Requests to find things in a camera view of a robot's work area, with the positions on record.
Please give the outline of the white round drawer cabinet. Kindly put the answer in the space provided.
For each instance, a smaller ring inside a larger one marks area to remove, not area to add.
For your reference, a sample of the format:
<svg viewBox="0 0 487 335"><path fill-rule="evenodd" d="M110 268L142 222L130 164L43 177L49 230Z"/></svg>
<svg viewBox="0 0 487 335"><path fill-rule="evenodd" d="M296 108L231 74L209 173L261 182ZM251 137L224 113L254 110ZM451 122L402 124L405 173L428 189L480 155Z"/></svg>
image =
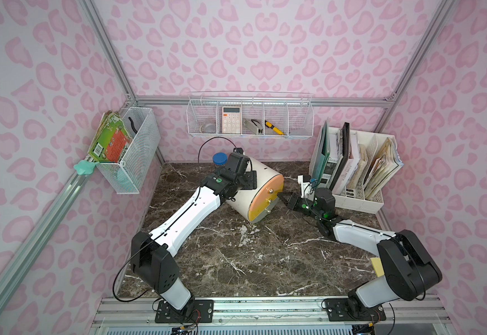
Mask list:
<svg viewBox="0 0 487 335"><path fill-rule="evenodd" d="M239 190L235 195L235 201L229 202L229 205L247 220L250 203L258 192L258 189L273 176L281 174L254 158L251 158L251 160L253 163L253 170L257 172L257 188L254 190Z"/></svg>

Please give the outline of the orange top drawer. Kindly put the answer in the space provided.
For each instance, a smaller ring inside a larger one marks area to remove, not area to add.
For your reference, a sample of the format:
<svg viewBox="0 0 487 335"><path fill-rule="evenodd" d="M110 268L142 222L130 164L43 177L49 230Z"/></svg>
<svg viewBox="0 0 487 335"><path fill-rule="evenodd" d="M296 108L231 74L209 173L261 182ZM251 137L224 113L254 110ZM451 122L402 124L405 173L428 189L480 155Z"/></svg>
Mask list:
<svg viewBox="0 0 487 335"><path fill-rule="evenodd" d="M283 187L284 177L281 174L277 174L265 182L258 189L258 192L250 203L249 219L254 220L256 216L274 202L278 194L283 191Z"/></svg>

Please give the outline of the yellow drawer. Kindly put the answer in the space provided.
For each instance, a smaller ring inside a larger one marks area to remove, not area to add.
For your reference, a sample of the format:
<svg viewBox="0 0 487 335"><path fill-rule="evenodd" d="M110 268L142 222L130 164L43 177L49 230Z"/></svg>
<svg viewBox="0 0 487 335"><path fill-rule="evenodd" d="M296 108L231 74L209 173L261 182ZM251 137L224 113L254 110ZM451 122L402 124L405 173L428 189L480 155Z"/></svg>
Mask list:
<svg viewBox="0 0 487 335"><path fill-rule="evenodd" d="M272 201L277 199L277 195L274 194L267 194L264 196L256 196L253 198L253 201L250 204L248 210L248 220L251 223L255 223L257 216L260 212Z"/></svg>

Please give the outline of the grey bottom drawer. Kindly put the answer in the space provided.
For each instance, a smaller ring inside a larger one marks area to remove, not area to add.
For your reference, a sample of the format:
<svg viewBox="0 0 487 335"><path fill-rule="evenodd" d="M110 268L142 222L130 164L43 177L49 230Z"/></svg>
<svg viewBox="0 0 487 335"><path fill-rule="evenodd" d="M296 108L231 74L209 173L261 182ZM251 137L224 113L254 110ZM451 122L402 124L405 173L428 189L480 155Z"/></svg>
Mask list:
<svg viewBox="0 0 487 335"><path fill-rule="evenodd" d="M272 200L257 216L255 223L260 222L263 220L266 216L270 215L272 210L275 208L276 204L278 203L278 198L275 200Z"/></svg>

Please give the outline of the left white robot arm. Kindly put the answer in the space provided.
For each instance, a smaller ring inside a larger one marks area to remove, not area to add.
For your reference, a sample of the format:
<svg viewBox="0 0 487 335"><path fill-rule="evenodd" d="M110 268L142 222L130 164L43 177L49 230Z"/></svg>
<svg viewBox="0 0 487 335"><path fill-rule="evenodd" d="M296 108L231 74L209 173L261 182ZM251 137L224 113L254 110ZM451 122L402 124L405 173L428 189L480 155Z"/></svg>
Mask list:
<svg viewBox="0 0 487 335"><path fill-rule="evenodd" d="M137 233L131 241L131 257L123 267L149 285L178 314L189 317L195 297L180 279L175 256L182 244L207 216L240 190L257 188L257 173L250 157L235 148L221 167L207 175L191 198L166 222L150 233Z"/></svg>

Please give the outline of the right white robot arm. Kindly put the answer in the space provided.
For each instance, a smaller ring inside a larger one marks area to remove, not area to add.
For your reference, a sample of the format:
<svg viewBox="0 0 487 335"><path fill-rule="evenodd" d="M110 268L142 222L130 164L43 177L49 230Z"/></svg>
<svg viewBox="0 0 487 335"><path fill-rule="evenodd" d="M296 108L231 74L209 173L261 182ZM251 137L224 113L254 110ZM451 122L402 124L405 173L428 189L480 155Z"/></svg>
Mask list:
<svg viewBox="0 0 487 335"><path fill-rule="evenodd" d="M411 230L377 230L343 218L337 215L336 199L327 188L316 189L311 200L288 192L278 197L288 209L315 219L326 239L360 248L380 259L384 274L348 293L346 305L353 316L394 300L424 297L442 281L440 268Z"/></svg>

